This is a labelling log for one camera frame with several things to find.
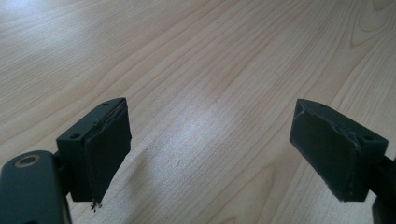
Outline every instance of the round hole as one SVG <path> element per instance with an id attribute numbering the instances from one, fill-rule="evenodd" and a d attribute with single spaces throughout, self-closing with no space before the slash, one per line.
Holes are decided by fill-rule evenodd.
<path id="1" fill-rule="evenodd" d="M 40 156 L 38 156 L 38 155 L 29 155 L 29 156 L 26 156 L 26 157 L 23 157 L 23 158 L 17 160 L 17 162 L 15 162 L 15 166 L 18 168 L 31 166 L 31 165 L 37 163 L 39 159 L 40 159 Z"/>
<path id="2" fill-rule="evenodd" d="M 369 140 L 369 141 L 374 140 L 374 138 L 372 136 L 369 136 L 369 135 L 365 135 L 364 139 Z"/>
<path id="3" fill-rule="evenodd" d="M 73 133 L 72 135 L 70 135 L 71 139 L 76 139 L 79 137 L 79 133 Z"/>

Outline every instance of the metal ring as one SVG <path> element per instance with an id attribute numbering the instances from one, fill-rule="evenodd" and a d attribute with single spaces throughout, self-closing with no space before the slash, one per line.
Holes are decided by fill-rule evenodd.
<path id="1" fill-rule="evenodd" d="M 17 162 L 15 162 L 15 166 L 18 167 L 18 168 L 31 166 L 33 164 L 36 164 L 38 162 L 38 160 L 40 160 L 40 156 L 39 155 L 25 156 L 25 157 L 20 158 L 19 160 L 17 160 Z"/>

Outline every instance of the wood grain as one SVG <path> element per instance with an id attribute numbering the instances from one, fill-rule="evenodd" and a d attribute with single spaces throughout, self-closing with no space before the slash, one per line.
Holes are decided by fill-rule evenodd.
<path id="1" fill-rule="evenodd" d="M 396 156 L 396 3 L 2 1 L 0 163 L 108 99 L 133 151 L 74 223 L 372 223 L 289 143 L 297 98 L 330 105 Z"/>

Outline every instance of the black clamp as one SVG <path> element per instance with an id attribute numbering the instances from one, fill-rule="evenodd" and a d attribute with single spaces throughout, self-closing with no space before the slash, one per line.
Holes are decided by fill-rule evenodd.
<path id="1" fill-rule="evenodd" d="M 3 167 L 0 223 L 71 223 L 65 196 L 100 204 L 131 150 L 125 98 L 104 102 L 58 137 L 54 155 L 22 154 Z"/>
<path id="2" fill-rule="evenodd" d="M 396 223 L 396 162 L 384 154 L 388 140 L 337 111 L 297 100 L 290 142 L 343 202 L 377 195 L 375 223 Z"/>

